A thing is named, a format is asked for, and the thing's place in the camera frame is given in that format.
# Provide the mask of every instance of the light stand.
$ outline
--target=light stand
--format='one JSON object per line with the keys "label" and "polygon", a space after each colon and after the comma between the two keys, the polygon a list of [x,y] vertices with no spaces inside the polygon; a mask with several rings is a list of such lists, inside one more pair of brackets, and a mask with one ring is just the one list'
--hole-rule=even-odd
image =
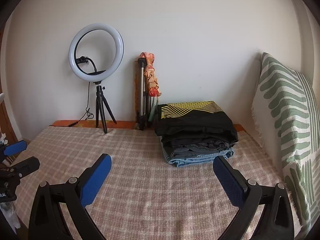
{"label": "light stand", "polygon": [[[88,58],[81,56],[79,58],[76,57],[76,49],[81,41],[81,39],[88,34],[89,32],[95,31],[95,30],[102,30],[107,33],[109,33],[116,45],[116,53],[115,53],[115,58],[111,64],[111,66],[107,70],[103,71],[97,71],[93,61]],[[99,114],[101,116],[101,122],[102,122],[102,127],[104,133],[107,133],[107,125],[106,125],[106,117],[104,114],[104,105],[106,106],[112,120],[114,123],[117,123],[116,119],[114,118],[111,109],[108,105],[108,102],[106,98],[103,95],[103,90],[105,87],[101,86],[102,80],[108,78],[120,65],[122,58],[123,58],[123,53],[124,53],[124,48],[123,48],[123,40],[120,35],[120,33],[113,28],[110,25],[106,25],[103,23],[94,23],[90,24],[86,27],[84,27],[82,30],[80,30],[76,36],[73,38],[70,48],[69,48],[69,63],[71,66],[71,69],[73,72],[81,79],[89,82],[94,82],[97,85],[97,99],[96,99],[96,127],[99,125]],[[94,67],[94,72],[93,73],[86,73],[84,72],[80,67],[79,64],[81,63],[87,63],[88,60],[91,61]]]}
{"label": "light stand", "polygon": [[94,82],[97,85],[97,98],[96,98],[96,127],[98,127],[99,125],[99,113],[101,116],[101,122],[102,122],[102,127],[103,127],[103,131],[104,133],[107,133],[107,125],[106,125],[106,117],[104,115],[104,107],[103,105],[106,106],[112,120],[114,123],[117,123],[115,117],[113,116],[113,113],[111,112],[111,109],[108,105],[108,102],[106,100],[106,98],[103,95],[103,91],[106,88],[105,87],[101,87],[101,81],[98,82]]}

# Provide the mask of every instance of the cloth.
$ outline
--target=cloth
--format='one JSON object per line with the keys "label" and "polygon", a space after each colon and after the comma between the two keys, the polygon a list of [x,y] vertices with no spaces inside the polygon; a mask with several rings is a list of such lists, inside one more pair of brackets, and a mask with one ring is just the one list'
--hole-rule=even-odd
{"label": "cloth", "polygon": [[197,149],[204,149],[207,151],[221,152],[221,151],[228,149],[229,144],[227,142],[222,141],[222,140],[211,140],[208,142],[179,145],[178,147],[194,147]]}
{"label": "cloth", "polygon": [[[234,156],[228,159],[230,165],[260,185],[274,187],[283,182],[259,145],[245,132],[238,135]],[[39,170],[24,177],[16,190],[16,213],[23,223],[29,224],[41,181],[58,184],[79,177],[102,153],[111,156],[112,168],[86,209],[108,240],[218,239],[238,211],[211,163],[183,169],[168,165],[152,130],[108,129],[104,134],[98,128],[49,126],[15,161],[35,156],[41,163]],[[68,214],[65,204],[61,208]],[[253,234],[262,209],[258,207],[244,240]],[[292,212],[295,230],[299,231],[293,207]],[[70,216],[65,218],[74,239],[81,239]]]}
{"label": "cloth", "polygon": [[159,96],[161,96],[161,92],[159,90],[158,79],[156,78],[155,69],[153,67],[153,62],[155,61],[155,55],[150,52],[142,52],[140,57],[146,58],[147,65],[144,68],[143,75],[146,78],[148,94],[153,97],[152,106],[149,114],[149,122],[153,121],[155,116],[156,108],[159,104]]}
{"label": "cloth", "polygon": [[202,164],[212,162],[215,157],[223,156],[226,159],[232,157],[233,150],[231,148],[216,152],[216,151],[208,151],[208,150],[201,150],[198,148],[192,147],[181,147],[177,148],[173,152],[167,152],[166,147],[163,146],[161,143],[164,159],[169,164],[174,164],[177,168],[184,167],[187,165],[194,165],[194,164]]}
{"label": "cloth", "polygon": [[252,111],[292,192],[303,237],[320,216],[320,115],[309,79],[264,53]]}
{"label": "cloth", "polygon": [[189,139],[190,133],[201,134],[198,141],[179,141],[178,145],[202,142],[201,138],[216,134],[223,134],[223,140],[230,144],[238,141],[232,121],[213,101],[158,105],[158,116],[158,136],[170,135],[174,140]]}
{"label": "cloth", "polygon": [[17,233],[16,228],[20,228],[21,225],[17,214],[14,211],[13,202],[0,203],[0,212],[3,213],[12,230]]}
{"label": "cloth", "polygon": [[150,52],[142,52],[140,57],[146,58],[147,65],[144,69],[143,75],[146,77],[148,93],[151,97],[159,97],[161,96],[161,92],[159,90],[158,79],[156,78],[155,69],[153,67],[153,62],[155,61],[155,55]]}
{"label": "cloth", "polygon": [[185,132],[180,131],[173,135],[164,135],[162,136],[163,143],[169,143],[170,146],[179,146],[185,144],[197,144],[202,142],[209,142],[212,140],[221,140],[231,145],[235,144],[235,139],[233,136],[230,136],[228,131],[224,132],[223,129],[220,130],[220,133],[203,133],[203,132]]}

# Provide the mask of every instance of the pillow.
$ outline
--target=pillow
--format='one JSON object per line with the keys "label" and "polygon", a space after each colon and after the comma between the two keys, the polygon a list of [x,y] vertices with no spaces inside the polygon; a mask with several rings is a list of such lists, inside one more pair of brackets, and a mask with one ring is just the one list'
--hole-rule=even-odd
{"label": "pillow", "polygon": [[252,103],[259,142],[292,192],[305,235],[319,217],[320,116],[309,79],[263,53]]}

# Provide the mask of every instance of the blue clamp pad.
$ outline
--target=blue clamp pad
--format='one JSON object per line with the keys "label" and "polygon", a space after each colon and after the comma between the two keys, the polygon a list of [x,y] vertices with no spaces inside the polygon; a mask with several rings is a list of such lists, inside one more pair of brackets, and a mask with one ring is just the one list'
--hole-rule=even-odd
{"label": "blue clamp pad", "polygon": [[25,141],[19,141],[15,144],[6,146],[4,150],[4,155],[6,156],[12,156],[16,153],[22,152],[27,149],[27,143]]}
{"label": "blue clamp pad", "polygon": [[105,156],[102,155],[101,157],[103,157],[102,161],[98,164],[97,168],[81,188],[80,201],[83,207],[92,204],[111,170],[111,157],[107,154]]}
{"label": "blue clamp pad", "polygon": [[231,204],[241,208],[245,201],[246,185],[229,163],[222,157],[216,157],[213,161],[213,171],[226,192]]}

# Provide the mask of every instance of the blue jeans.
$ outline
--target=blue jeans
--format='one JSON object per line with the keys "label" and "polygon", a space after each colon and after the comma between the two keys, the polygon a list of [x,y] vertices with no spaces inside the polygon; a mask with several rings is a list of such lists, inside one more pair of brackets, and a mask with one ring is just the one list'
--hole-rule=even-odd
{"label": "blue jeans", "polygon": [[214,160],[214,158],[217,156],[223,156],[227,159],[227,158],[230,158],[234,153],[233,149],[229,148],[229,149],[227,149],[225,151],[221,151],[221,152],[211,152],[210,153],[210,151],[206,151],[205,152],[206,154],[197,155],[196,152],[192,151],[192,148],[189,148],[188,152],[190,152],[190,154],[189,154],[189,157],[186,158],[185,156],[182,157],[179,154],[181,152],[186,152],[185,148],[181,149],[181,150],[179,150],[180,148],[178,148],[176,151],[173,152],[173,154],[171,156],[169,156],[167,154],[167,152],[164,150],[162,143],[161,143],[161,147],[162,147],[164,159],[166,160],[166,162],[168,162],[170,164],[174,164],[178,168],[183,167],[183,166],[187,166],[187,165],[212,162]]}

